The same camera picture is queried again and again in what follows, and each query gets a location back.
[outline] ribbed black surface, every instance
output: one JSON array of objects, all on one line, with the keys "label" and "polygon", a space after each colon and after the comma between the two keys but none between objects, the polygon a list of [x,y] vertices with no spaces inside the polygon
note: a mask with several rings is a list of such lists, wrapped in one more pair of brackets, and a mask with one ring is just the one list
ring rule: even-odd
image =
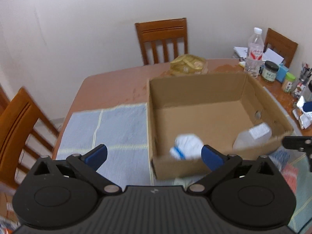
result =
[{"label": "ribbed black surface", "polygon": [[15,233],[293,234],[288,227],[261,232],[232,226],[211,210],[205,198],[189,196],[182,187],[128,187],[122,195],[106,197],[92,216],[75,226],[62,230],[22,226]]}]

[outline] green lid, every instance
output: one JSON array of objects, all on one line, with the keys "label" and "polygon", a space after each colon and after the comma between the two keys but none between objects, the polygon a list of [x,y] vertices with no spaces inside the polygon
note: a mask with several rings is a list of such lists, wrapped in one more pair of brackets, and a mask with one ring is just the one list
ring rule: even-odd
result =
[{"label": "green lid", "polygon": [[287,79],[287,80],[290,81],[290,82],[294,82],[294,80],[296,79],[296,77],[295,77],[292,73],[287,72],[287,73],[286,73],[286,76],[285,76],[285,79]]}]

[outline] white bottle cap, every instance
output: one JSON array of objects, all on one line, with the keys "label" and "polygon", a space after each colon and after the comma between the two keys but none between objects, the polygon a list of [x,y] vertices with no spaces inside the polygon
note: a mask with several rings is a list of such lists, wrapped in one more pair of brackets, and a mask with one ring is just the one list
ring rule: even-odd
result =
[{"label": "white bottle cap", "polygon": [[262,29],[255,27],[254,32],[255,32],[255,34],[262,34]]}]

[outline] cardboard box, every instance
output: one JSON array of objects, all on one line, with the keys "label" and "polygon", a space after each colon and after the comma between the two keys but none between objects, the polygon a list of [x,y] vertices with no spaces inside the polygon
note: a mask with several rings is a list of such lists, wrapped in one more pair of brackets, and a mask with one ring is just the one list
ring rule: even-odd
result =
[{"label": "cardboard box", "polygon": [[[208,173],[201,159],[169,155],[179,134],[194,133],[219,152],[255,160],[281,145],[293,127],[261,84],[245,73],[211,73],[154,78],[148,82],[149,155],[157,179]],[[272,129],[268,143],[232,149],[238,134],[262,122]]]},{"label": "cardboard box", "polygon": [[0,192],[0,216],[13,222],[18,222],[18,218],[13,211],[12,196]]}]

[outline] white cloth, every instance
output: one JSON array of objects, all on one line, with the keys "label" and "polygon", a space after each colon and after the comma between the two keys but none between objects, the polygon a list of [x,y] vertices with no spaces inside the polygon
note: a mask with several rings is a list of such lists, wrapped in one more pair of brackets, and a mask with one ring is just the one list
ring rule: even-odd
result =
[{"label": "white cloth", "polygon": [[170,154],[178,160],[199,159],[202,154],[204,143],[194,134],[178,135],[174,142],[174,147],[170,149]]}]

